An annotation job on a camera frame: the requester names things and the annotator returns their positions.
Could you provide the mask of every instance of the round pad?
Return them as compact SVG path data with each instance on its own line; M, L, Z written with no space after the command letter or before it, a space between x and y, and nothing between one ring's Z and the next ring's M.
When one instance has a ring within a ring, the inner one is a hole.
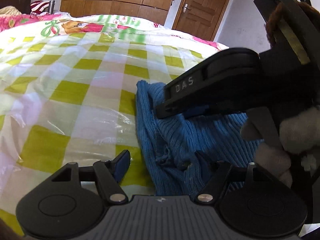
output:
M298 233L307 218L306 205L295 193L269 182L228 193L220 204L220 213L236 230L261 238Z
M69 239L94 227L103 217L98 195L68 182L39 185L21 199L18 221L30 236L40 239Z

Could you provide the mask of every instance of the plastic sheet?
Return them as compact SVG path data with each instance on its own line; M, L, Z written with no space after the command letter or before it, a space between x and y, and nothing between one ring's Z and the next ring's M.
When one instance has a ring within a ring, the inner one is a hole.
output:
M20 233L18 201L68 162L89 166L127 149L121 186L151 194L136 136L137 81L168 83L225 48L138 18L50 17L19 18L0 33L0 217Z

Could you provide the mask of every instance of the gray glove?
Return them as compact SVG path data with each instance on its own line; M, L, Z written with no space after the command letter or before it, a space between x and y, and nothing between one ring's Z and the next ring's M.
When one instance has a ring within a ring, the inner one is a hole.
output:
M271 115L266 110L265 107L255 108L253 115L248 111L248 120L240 133L245 140L265 139L256 151L255 162L291 187L291 160L287 152L300 154L306 151L307 156L302 159L301 165L311 174L319 164L317 160L320 162L320 111L312 107L282 121L278 136L273 120L270 120Z

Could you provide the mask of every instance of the brown fur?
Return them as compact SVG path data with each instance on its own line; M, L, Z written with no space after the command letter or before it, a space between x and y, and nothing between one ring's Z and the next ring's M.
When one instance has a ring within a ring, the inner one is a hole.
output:
M313 25L320 31L320 13L305 2L296 1L296 3L308 16ZM271 46L276 44L273 34L277 28L278 22L282 18L283 9L283 3L279 3L276 9L270 14L269 20L266 23L267 38Z

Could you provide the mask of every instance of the green checkered bedsheet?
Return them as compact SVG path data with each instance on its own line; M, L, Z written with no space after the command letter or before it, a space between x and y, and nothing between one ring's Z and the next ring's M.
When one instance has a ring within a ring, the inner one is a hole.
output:
M123 149L132 161L121 186L152 189L136 137L136 83L168 83L202 55L103 33L10 42L0 47L0 217L21 233L21 197L68 162L92 165Z

